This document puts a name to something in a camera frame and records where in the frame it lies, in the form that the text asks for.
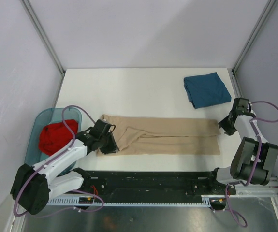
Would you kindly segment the beige t shirt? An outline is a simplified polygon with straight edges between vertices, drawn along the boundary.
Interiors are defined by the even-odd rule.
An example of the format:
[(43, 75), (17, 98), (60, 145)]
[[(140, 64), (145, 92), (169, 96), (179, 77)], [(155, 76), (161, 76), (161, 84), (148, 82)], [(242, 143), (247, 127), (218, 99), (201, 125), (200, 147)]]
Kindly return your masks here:
[(102, 115), (115, 125), (112, 155), (220, 155), (218, 122), (206, 118)]

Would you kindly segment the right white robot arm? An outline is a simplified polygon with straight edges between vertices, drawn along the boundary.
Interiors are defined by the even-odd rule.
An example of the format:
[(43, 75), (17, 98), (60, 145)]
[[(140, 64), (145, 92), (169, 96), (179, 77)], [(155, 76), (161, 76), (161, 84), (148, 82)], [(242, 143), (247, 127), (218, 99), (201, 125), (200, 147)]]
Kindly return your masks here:
[(227, 168), (216, 168), (216, 177), (207, 181), (207, 189), (218, 194), (225, 184), (242, 184), (244, 186), (269, 183), (278, 156), (278, 146), (268, 142), (260, 132), (253, 113), (231, 111), (219, 127), (226, 135), (238, 132), (242, 136), (241, 143)]

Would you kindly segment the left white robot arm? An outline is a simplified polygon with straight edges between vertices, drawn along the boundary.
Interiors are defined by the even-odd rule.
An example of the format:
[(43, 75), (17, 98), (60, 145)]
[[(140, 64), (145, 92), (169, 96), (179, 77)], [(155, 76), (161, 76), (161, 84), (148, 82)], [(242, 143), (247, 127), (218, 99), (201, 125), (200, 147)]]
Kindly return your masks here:
[(23, 213), (17, 211), (19, 206), (25, 209), (25, 213), (35, 215), (57, 196), (70, 191), (88, 192), (91, 175), (87, 171), (74, 168), (67, 174), (62, 172), (72, 163), (99, 149), (109, 153), (118, 150), (111, 131), (99, 138), (92, 136), (90, 132), (80, 132), (64, 148), (47, 159), (32, 166), (20, 166), (10, 191), (15, 202), (14, 215), (23, 216)]

